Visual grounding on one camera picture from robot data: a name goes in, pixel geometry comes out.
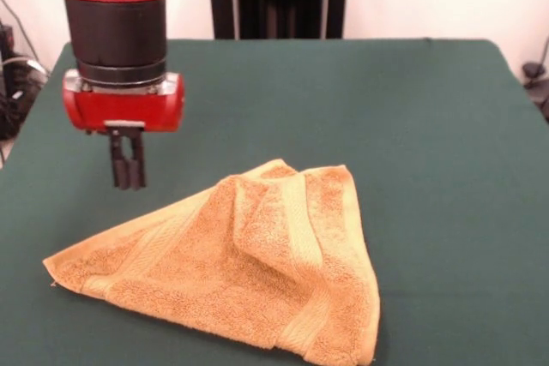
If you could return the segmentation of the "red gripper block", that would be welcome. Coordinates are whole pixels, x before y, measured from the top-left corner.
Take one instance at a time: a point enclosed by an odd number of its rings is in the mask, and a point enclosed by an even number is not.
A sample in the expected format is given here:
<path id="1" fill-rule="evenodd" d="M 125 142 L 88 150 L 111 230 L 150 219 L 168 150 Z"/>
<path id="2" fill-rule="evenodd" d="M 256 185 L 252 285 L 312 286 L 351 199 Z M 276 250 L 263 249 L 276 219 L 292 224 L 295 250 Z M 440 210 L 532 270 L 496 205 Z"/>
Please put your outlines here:
<path id="1" fill-rule="evenodd" d="M 63 77 L 63 104 L 77 129 L 105 132 L 110 128 L 114 186 L 143 189 L 147 183 L 141 129 L 162 133 L 178 129 L 184 108 L 183 77 L 169 72 L 155 85 L 110 89 L 89 86 L 76 69 L 70 69 Z M 115 127 L 134 127 L 128 132 L 132 150 L 130 183 L 123 137 Z"/>

